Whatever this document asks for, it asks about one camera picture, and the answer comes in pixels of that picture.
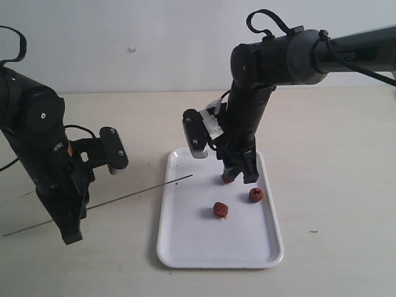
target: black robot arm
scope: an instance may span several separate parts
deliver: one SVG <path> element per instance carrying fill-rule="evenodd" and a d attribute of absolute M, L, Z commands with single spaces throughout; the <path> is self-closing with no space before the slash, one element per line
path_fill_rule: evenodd
<path fill-rule="evenodd" d="M 108 165 L 115 174 L 125 169 L 128 159 L 117 131 L 111 127 L 101 128 L 99 138 L 69 141 L 63 124 L 63 98 L 4 67 L 26 54 L 25 37 L 9 29 L 19 34 L 21 42 L 17 58 L 0 61 L 0 129 L 34 182 L 37 196 L 62 239 L 71 244 L 82 239 L 80 220 L 86 217 L 88 187 L 95 180 L 93 169 Z M 87 161 L 82 160 L 83 152 Z"/>
<path fill-rule="evenodd" d="M 255 29 L 251 20 L 258 13 L 271 17 L 285 35 L 275 37 L 270 30 Z M 255 133 L 277 85 L 312 85 L 329 72 L 355 71 L 396 86 L 393 79 L 374 72 L 396 70 L 396 26 L 330 39 L 325 30 L 288 28 L 267 9 L 253 12 L 246 23 L 252 32 L 265 37 L 233 50 L 228 102 L 218 100 L 200 112 L 183 114 L 193 157 L 206 157 L 209 144 L 223 160 L 225 183 L 240 173 L 244 183 L 257 181 Z"/>

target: white table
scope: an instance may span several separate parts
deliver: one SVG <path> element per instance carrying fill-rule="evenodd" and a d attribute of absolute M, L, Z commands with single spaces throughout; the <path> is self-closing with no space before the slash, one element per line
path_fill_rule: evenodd
<path fill-rule="evenodd" d="M 65 123 L 118 129 L 127 172 L 96 170 L 91 205 L 163 182 L 181 115 L 221 92 L 66 95 Z M 285 258 L 268 270 L 171 270 L 155 254 L 162 189 L 88 212 L 66 246 L 54 223 L 0 238 L 1 296 L 395 296 L 394 89 L 277 90 L 257 132 Z M 71 139 L 85 137 L 71 129 Z M 0 165 L 15 155 L 0 137 Z M 49 219 L 18 163 L 0 173 L 0 235 Z"/>

